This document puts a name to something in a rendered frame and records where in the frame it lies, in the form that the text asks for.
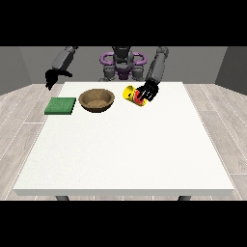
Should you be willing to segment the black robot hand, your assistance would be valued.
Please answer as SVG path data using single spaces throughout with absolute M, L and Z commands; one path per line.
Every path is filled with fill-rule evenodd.
M 49 69 L 45 73 L 45 80 L 46 84 L 45 87 L 48 90 L 51 90 L 52 87 L 57 83 L 58 77 L 60 75 L 67 76 L 67 77 L 72 77 L 72 74 L 66 70 L 60 70 L 60 69 Z
M 152 101 L 158 93 L 158 84 L 155 81 L 148 80 L 143 86 L 139 87 L 137 98 L 140 100 L 146 99 Z

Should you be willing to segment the yellow cup with melon print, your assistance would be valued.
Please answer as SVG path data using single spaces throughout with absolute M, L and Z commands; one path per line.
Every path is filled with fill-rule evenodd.
M 147 103 L 147 100 L 144 98 L 143 100 L 141 100 L 139 97 L 139 91 L 133 87 L 132 85 L 127 86 L 124 90 L 123 90 L 123 98 L 131 101 L 133 103 L 135 103 L 136 105 L 139 106 L 144 106 Z

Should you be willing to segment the green square pad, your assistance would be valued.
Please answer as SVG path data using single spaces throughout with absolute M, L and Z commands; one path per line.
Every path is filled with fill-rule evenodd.
M 53 97 L 49 100 L 45 115 L 70 115 L 72 113 L 75 97 Z

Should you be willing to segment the brown wooden bowl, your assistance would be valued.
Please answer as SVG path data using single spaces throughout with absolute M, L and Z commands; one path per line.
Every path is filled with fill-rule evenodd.
M 81 106 L 91 113 L 101 113 L 109 109 L 115 100 L 112 92 L 106 89 L 91 89 L 79 96 Z

